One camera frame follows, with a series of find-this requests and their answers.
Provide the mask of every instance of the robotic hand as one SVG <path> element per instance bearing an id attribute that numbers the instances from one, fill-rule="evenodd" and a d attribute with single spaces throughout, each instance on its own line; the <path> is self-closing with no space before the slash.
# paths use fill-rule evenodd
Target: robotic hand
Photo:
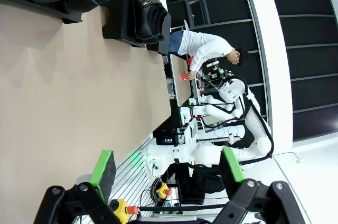
<path id="1" fill-rule="evenodd" d="M 211 96 L 201 97 L 199 102 L 207 104 L 193 106 L 193 115 L 211 115 L 224 123 L 238 120 L 245 114 L 244 94 L 251 106 L 245 116 L 245 125 L 255 139 L 249 148 L 233 148 L 233 152 L 242 165 L 271 157 L 274 142 L 270 128 L 261 117 L 259 104 L 245 81 L 232 76 L 218 91 L 225 103 Z M 146 150 L 147 165 L 152 177 L 156 177 L 161 176 L 172 163 L 198 161 L 204 165 L 219 164 L 218 156 L 222 149 L 223 146 L 215 146 L 211 143 L 192 143 L 176 147 L 150 145 Z"/>

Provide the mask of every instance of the black hair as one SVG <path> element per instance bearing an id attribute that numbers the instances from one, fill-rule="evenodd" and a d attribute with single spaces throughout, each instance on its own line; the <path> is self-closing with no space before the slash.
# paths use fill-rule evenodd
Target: black hair
<path id="1" fill-rule="evenodd" d="M 242 66 L 246 62 L 248 62 L 249 52 L 245 48 L 235 48 L 235 50 L 239 52 L 239 62 L 237 64 L 238 66 Z"/>

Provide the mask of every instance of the screw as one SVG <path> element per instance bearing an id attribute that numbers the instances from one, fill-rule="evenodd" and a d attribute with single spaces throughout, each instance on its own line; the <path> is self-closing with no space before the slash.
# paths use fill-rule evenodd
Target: screw
<path id="1" fill-rule="evenodd" d="M 253 181 L 248 181 L 247 185 L 250 186 L 250 187 L 254 187 L 255 183 Z"/>
<path id="2" fill-rule="evenodd" d="M 80 185 L 80 191 L 87 191 L 88 190 L 88 186 L 86 186 L 85 184 Z"/>
<path id="3" fill-rule="evenodd" d="M 58 188 L 54 188 L 54 189 L 52 190 L 52 192 L 53 192 L 54 195 L 58 195 L 61 191 L 60 191 L 60 189 L 58 189 Z"/>
<path id="4" fill-rule="evenodd" d="M 279 189 L 279 190 L 281 190 L 281 189 L 283 189 L 283 185 L 281 183 L 277 183 L 276 184 L 276 188 Z"/>

